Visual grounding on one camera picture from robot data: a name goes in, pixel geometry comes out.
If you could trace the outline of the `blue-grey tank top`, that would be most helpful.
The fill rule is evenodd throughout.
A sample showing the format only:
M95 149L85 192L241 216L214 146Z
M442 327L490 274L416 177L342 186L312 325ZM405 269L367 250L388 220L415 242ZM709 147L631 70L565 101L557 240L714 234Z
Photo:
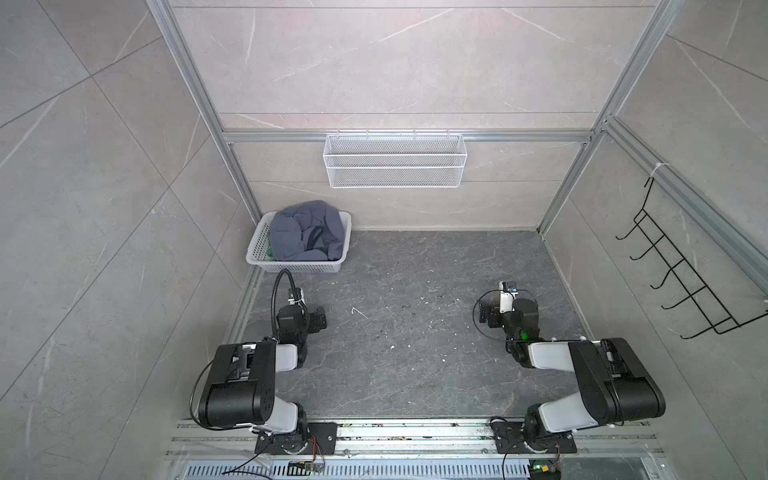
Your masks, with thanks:
M287 207L273 217L270 242L277 261L338 261L345 244L340 212L321 200Z

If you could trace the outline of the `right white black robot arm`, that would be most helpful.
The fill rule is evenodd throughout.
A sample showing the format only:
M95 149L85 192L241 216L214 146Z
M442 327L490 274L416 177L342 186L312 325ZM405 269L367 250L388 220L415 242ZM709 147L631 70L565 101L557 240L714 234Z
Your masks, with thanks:
M538 303L514 295L496 306L478 300L472 321L502 330L505 351L521 367L566 372L576 379L575 393L527 409L520 436L534 451L574 431L659 418L666 412L661 389L623 338L545 340Z

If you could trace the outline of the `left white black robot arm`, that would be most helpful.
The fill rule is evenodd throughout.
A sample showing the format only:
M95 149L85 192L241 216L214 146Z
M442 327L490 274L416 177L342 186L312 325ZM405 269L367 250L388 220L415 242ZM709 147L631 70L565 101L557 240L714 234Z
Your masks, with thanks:
M224 344L201 372L199 398L190 399L190 416L208 430L248 428L287 449L309 441L306 412L277 396L276 376L303 367L311 334L327 328L319 307L288 305L276 317L277 335L255 343Z

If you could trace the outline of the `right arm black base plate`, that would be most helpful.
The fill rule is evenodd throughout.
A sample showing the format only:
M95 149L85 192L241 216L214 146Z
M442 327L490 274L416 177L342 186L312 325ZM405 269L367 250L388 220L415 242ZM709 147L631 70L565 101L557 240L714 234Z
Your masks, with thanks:
M575 454L577 446L570 433L537 435L522 421L494 418L488 426L500 454Z

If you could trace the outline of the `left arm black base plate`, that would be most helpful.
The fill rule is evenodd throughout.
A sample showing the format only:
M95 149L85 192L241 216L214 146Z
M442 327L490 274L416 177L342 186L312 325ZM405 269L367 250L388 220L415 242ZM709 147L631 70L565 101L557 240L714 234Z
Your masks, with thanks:
M276 434L257 432L255 453L273 455L332 455L338 437L339 424L310 422L300 425L294 432Z

